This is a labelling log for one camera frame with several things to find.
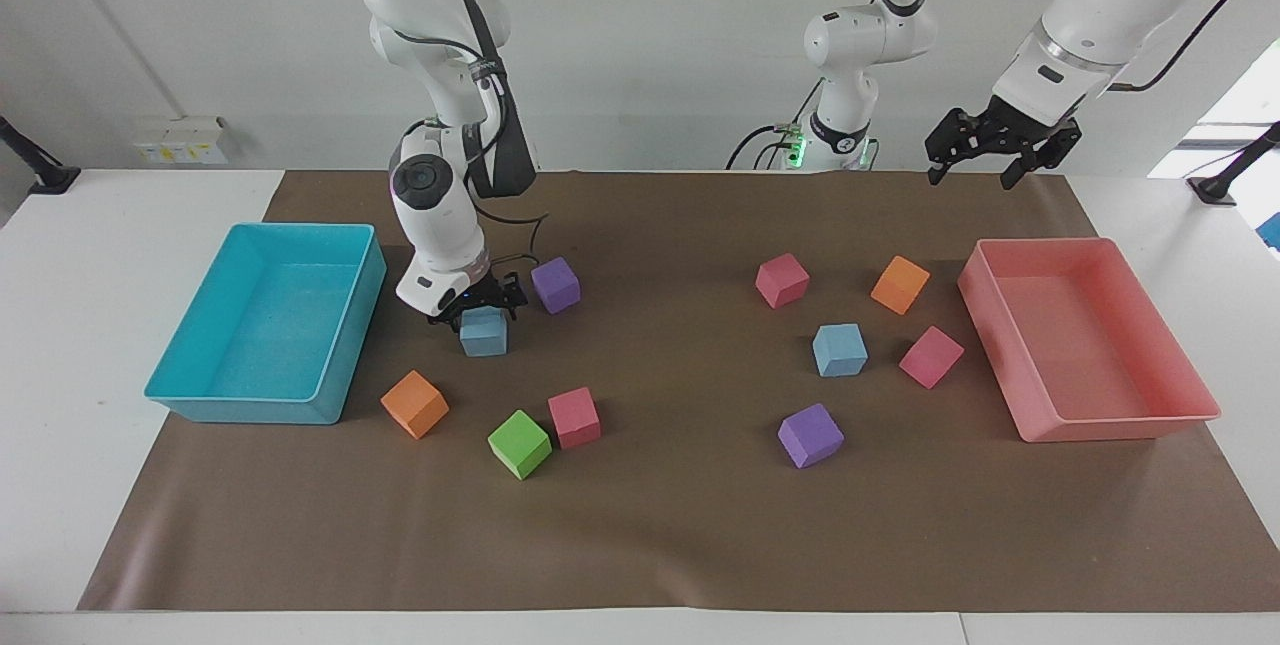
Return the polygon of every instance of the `blue plastic bin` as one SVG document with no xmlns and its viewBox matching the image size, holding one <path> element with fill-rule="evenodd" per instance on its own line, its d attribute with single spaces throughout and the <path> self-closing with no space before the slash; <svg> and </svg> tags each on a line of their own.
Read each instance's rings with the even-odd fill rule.
<svg viewBox="0 0 1280 645">
<path fill-rule="evenodd" d="M 147 398 L 196 422 L 338 422 L 385 275 L 370 225 L 233 227 Z"/>
</svg>

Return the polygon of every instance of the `blue cube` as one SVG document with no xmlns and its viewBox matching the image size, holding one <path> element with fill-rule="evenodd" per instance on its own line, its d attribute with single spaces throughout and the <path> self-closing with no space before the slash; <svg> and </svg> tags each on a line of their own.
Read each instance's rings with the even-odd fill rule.
<svg viewBox="0 0 1280 645">
<path fill-rule="evenodd" d="M 507 354 L 507 317 L 499 308 L 471 308 L 462 314 L 458 338 L 468 358 Z"/>
<path fill-rule="evenodd" d="M 823 325 L 813 339 L 818 375 L 845 378 L 858 375 L 867 363 L 867 346 L 856 325 Z"/>
<path fill-rule="evenodd" d="M 1271 220 L 1263 221 L 1258 227 L 1258 235 L 1262 235 L 1262 241 L 1266 244 L 1271 244 L 1272 248 L 1280 250 L 1280 212 L 1275 212 Z"/>
</svg>

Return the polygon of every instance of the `wall socket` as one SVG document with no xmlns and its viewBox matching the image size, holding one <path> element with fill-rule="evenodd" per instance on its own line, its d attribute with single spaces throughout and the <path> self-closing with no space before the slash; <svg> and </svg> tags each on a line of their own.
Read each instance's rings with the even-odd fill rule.
<svg viewBox="0 0 1280 645">
<path fill-rule="evenodd" d="M 141 118 L 133 148 L 151 165 L 228 165 L 228 136 L 219 116 Z"/>
</svg>

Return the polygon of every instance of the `purple cube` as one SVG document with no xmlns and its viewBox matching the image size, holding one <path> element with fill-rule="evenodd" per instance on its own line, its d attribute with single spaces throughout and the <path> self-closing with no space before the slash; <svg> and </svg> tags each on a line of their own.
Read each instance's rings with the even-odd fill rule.
<svg viewBox="0 0 1280 645">
<path fill-rule="evenodd" d="M 813 404 L 782 421 L 778 440 L 796 467 L 809 467 L 829 458 L 845 444 L 845 434 L 831 420 L 822 403 Z"/>
<path fill-rule="evenodd" d="M 564 259 L 553 259 L 531 273 L 538 298 L 549 314 L 558 314 L 582 298 L 577 276 L 570 270 Z"/>
</svg>

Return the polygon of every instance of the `white table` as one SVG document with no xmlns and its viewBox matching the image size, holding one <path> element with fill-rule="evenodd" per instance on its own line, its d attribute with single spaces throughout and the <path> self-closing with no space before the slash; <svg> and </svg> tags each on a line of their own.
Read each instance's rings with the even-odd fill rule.
<svg viewBox="0 0 1280 645">
<path fill-rule="evenodd" d="M 228 227 L 261 220 L 280 177 L 87 171 L 0 229 L 0 610 L 28 613 L 0 616 L 0 642 L 1280 642 L 1280 614 L 68 613 L 166 413 L 142 385 Z M 1071 184 L 1221 403 L 1213 435 L 1277 539 L 1280 262 L 1179 180 Z"/>
</svg>

